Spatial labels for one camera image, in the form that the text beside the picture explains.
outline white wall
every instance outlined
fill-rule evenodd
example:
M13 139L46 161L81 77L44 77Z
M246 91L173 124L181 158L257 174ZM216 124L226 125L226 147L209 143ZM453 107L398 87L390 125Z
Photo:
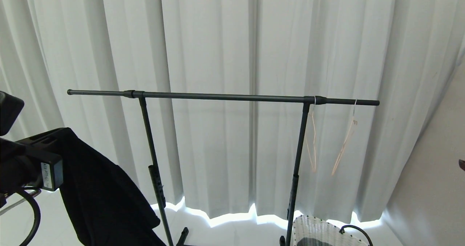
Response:
M465 64L402 171L383 216L405 246L464 245Z

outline black garment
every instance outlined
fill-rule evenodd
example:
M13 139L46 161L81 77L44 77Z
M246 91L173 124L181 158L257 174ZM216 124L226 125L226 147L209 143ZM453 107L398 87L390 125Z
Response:
M66 211L85 246L165 246L152 229L160 219L129 176L70 128L51 134L63 157L60 187Z

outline light under curtain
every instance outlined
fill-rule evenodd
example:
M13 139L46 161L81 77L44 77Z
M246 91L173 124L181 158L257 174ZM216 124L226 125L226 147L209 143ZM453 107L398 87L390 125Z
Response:
M8 138L70 127L151 203L138 102L67 89L379 99L321 105L296 209L378 219L465 49L465 0L0 0L0 90L25 100ZM148 99L167 201L210 218L286 217L299 104ZM352 113L358 124L332 168Z

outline garment rack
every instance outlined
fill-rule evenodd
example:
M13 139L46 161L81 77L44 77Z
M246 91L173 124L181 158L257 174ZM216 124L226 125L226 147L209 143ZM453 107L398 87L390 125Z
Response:
M158 208L160 209L161 221L165 228L166 238L169 246L174 246L171 238L168 221L166 220L166 200L163 194L163 186L158 168L155 145L150 128L146 98L169 98L169 99L198 99L198 100L225 100L225 101L250 101L250 102L299 102L303 104L302 120L300 123L299 142L297 144L297 153L294 164L294 174L292 175L291 195L289 197L289 206L287 208L287 232L286 238L279 238L280 246L290 246L292 238L292 223L294 219L295 201L297 197L297 186L299 182L300 158L302 156L302 146L304 144L305 128L307 125L308 112L310 105L340 104L340 105L369 105L378 106L378 100L355 100L355 99L334 99L321 96L270 96L270 95L242 95L242 94L208 94L208 93L179 93L179 92L144 92L141 90L125 90L122 92L108 90L68 90L68 95L97 95L97 96L120 96L128 98L137 98L141 105L142 117L146 129L148 145L152 165L148 167L155 195L157 198ZM176 246L190 246L185 244L189 229L184 227Z

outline curtain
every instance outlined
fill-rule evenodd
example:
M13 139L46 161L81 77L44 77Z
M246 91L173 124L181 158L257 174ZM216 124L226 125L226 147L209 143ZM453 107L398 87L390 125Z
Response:
M7 138L71 127L156 203L138 102L67 89L379 99L311 107L296 206L371 221L440 102L464 33L465 0L0 0L0 89L25 100ZM285 218L301 104L147 105L167 201L185 196L210 218L252 203Z

